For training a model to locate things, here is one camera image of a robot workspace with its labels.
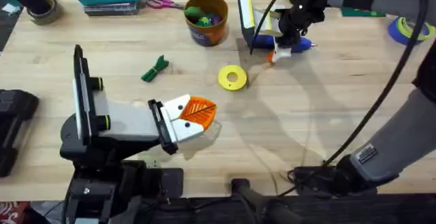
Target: black case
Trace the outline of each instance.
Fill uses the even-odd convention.
[[[28,92],[0,89],[0,177],[9,175],[22,144],[15,141],[16,136],[37,105],[38,98]]]

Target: scissors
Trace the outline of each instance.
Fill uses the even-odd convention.
[[[173,7],[176,9],[183,10],[185,8],[184,5],[175,3],[171,0],[146,0],[146,4],[153,9],[163,9],[166,7]]]

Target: black cable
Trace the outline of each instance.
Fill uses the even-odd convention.
[[[414,27],[414,30],[411,34],[411,37],[409,41],[407,42],[406,48],[404,49],[403,54],[401,55],[400,61],[398,62],[398,65],[395,67],[394,72],[392,73],[388,83],[384,87],[383,91],[381,92],[380,96],[375,100],[375,103],[371,106],[371,108],[368,110],[367,114],[363,117],[363,119],[360,121],[359,125],[354,129],[353,133],[348,137],[348,139],[345,141],[345,143],[336,151],[329,159],[327,159],[318,170],[314,171],[312,174],[308,175],[306,178],[301,180],[298,184],[304,184],[308,180],[312,179],[316,174],[319,174],[325,167],[327,167],[330,163],[332,163],[356,138],[356,136],[360,133],[360,131],[363,129],[363,127],[367,124],[369,119],[374,115],[374,113],[377,111],[377,109],[380,107],[380,105],[383,103],[385,98],[388,96],[389,92],[392,90],[392,87],[394,86],[396,80],[400,76],[401,71],[403,71],[403,68],[411,54],[411,51],[413,50],[416,40],[418,39],[418,36],[421,32],[421,28],[425,23],[425,18],[427,15],[427,10],[429,7],[429,0],[419,0],[419,13],[418,13],[418,19],[416,20],[416,24]],[[296,189],[297,186],[293,186],[291,189],[278,194],[277,197],[283,197],[284,195],[287,195],[288,193],[291,193],[293,190]]]
[[[154,207],[154,208],[156,210],[159,210],[159,211],[162,211],[162,212],[189,212],[189,211],[195,212],[195,211],[201,210],[201,209],[203,209],[205,207],[213,206],[215,204],[222,204],[222,203],[225,203],[225,202],[228,202],[228,201],[231,201],[231,200],[233,200],[231,197],[225,197],[225,198],[220,198],[220,199],[214,199],[214,200],[211,200],[209,202],[205,202],[203,204],[199,204],[197,206],[189,205],[188,207],[183,207],[183,208],[162,208],[160,206],[161,204],[159,204],[159,205],[156,205],[156,207]]]
[[[258,27],[256,27],[256,31],[254,32],[253,39],[251,40],[250,54],[253,54],[254,43],[256,42],[256,39],[258,38],[258,35],[259,35],[259,32],[260,32],[260,28],[261,28],[262,24],[264,24],[266,15],[268,15],[268,12],[273,7],[275,1],[277,1],[277,0],[271,0],[271,2],[269,3],[268,7],[265,9],[265,12],[264,12],[262,18],[260,19]]]
[[[50,212],[52,212],[57,206],[61,205],[63,201],[60,201],[59,203],[55,204],[50,210],[46,212],[46,214],[43,215],[43,217],[47,217]]]
[[[247,211],[247,214],[249,215],[251,224],[257,224],[258,223],[257,219],[256,219],[254,213],[251,211],[247,200],[245,200],[242,195],[236,194],[236,196],[238,197],[238,200],[243,204],[245,210]],[[147,206],[149,206],[147,211],[158,210],[158,211],[162,211],[162,212],[193,212],[193,213],[195,213],[195,212],[197,212],[205,207],[214,206],[216,204],[226,203],[226,202],[229,202],[232,200],[234,200],[232,197],[225,197],[225,198],[220,198],[220,199],[214,199],[214,200],[211,200],[209,202],[199,204],[197,206],[189,205],[188,207],[183,207],[183,208],[162,208],[161,204],[158,204],[158,203],[155,203],[154,205],[150,205],[148,203],[145,203],[145,204]]]

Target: label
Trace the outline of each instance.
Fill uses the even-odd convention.
[[[254,27],[253,4],[251,0],[239,0],[241,15],[243,16],[244,28],[249,29]]]
[[[210,46],[211,43],[211,39],[206,36],[205,34],[199,32],[197,29],[195,29],[192,26],[189,26],[189,29],[191,30],[191,36],[192,38],[199,44],[202,46]]]
[[[366,145],[362,150],[356,153],[356,158],[361,164],[366,163],[378,153],[377,149],[372,144]]]

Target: green book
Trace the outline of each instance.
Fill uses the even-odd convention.
[[[385,17],[386,13],[383,12],[369,12],[366,10],[358,10],[351,8],[342,8],[342,16],[364,16],[364,17]]]

